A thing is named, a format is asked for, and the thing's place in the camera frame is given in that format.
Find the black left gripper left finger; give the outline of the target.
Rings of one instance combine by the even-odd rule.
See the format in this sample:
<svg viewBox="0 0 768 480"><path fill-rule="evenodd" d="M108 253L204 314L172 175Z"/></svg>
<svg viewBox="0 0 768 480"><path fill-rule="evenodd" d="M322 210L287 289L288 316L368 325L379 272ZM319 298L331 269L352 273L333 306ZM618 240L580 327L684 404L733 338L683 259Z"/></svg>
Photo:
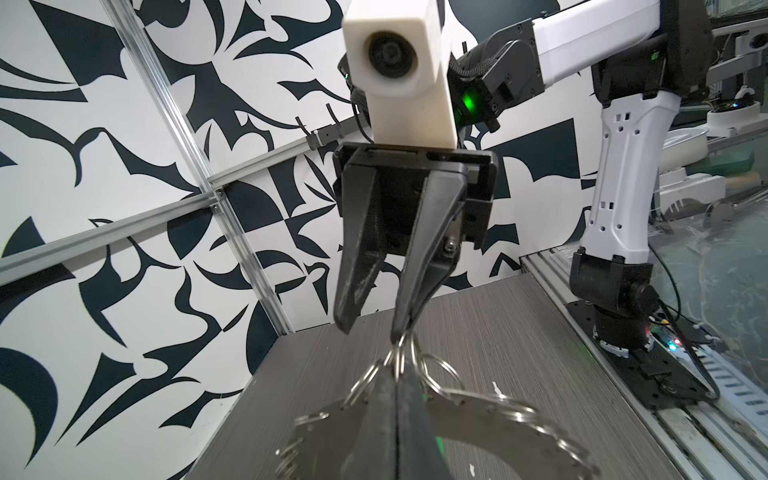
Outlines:
<svg viewBox="0 0 768 480"><path fill-rule="evenodd" d="M395 479L397 456L396 385L393 375L385 371L373 382L341 479Z"/></svg>

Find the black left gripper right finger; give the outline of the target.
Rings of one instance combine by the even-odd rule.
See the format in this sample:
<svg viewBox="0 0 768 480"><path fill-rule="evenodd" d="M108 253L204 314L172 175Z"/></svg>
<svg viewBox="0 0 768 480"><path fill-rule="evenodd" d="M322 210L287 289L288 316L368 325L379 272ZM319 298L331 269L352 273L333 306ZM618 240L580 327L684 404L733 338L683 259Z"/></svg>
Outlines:
<svg viewBox="0 0 768 480"><path fill-rule="evenodd" d="M412 365L404 367L396 382L396 415L396 479L451 479Z"/></svg>

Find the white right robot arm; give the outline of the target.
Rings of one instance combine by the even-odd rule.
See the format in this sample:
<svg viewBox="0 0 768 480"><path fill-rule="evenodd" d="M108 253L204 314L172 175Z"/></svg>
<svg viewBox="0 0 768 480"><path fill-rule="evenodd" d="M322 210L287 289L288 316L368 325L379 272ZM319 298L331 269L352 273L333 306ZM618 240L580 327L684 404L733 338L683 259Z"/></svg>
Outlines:
<svg viewBox="0 0 768 480"><path fill-rule="evenodd" d="M494 32L455 55L443 1L354 1L342 20L348 85L373 137L334 153L343 253L333 318L349 332L388 255L404 266L390 338L415 326L454 272L461 246L487 235L498 157L460 145L463 131L579 73L595 121L577 149L596 168L569 287L594 309L594 335L624 356L650 349L647 218L663 144L682 103L703 94L715 56L701 1L583 1Z"/></svg>

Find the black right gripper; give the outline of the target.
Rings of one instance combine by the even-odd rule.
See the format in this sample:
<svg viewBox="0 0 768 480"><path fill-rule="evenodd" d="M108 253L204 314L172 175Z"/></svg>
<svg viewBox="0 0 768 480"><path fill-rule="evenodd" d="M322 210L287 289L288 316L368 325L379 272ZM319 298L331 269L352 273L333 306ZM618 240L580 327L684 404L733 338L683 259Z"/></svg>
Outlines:
<svg viewBox="0 0 768 480"><path fill-rule="evenodd" d="M451 224L475 249L489 228L498 157L491 151L343 143L333 154L343 250L334 321L353 328L387 253L407 254L396 296L390 340L410 331L458 262L444 250Z"/></svg>

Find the steel ring plate with keyrings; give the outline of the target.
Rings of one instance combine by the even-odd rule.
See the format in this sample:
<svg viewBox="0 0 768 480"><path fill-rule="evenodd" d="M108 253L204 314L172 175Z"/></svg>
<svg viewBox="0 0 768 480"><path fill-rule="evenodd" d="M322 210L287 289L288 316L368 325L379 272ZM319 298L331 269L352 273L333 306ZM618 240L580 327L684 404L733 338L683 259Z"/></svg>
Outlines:
<svg viewBox="0 0 768 480"><path fill-rule="evenodd" d="M454 380L444 360L421 350L415 334L401 337L388 354L370 364L343 400L298 417L289 441L277 450L278 479L341 479L362 424L373 382L389 371L395 380L412 365L423 391L436 441L453 440L502 461L521 479L595 479L599 470L586 449L533 407L506 395L483 395L441 385L435 364Z"/></svg>

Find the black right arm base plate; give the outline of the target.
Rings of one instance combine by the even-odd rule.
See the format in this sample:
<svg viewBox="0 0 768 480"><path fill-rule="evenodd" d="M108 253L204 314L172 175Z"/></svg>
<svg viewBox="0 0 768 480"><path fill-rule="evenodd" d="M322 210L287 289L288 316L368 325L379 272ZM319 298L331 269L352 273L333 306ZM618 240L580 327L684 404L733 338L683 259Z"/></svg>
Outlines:
<svg viewBox="0 0 768 480"><path fill-rule="evenodd" d="M714 402L714 392L650 332L649 323L584 300L567 310L622 382L650 410Z"/></svg>

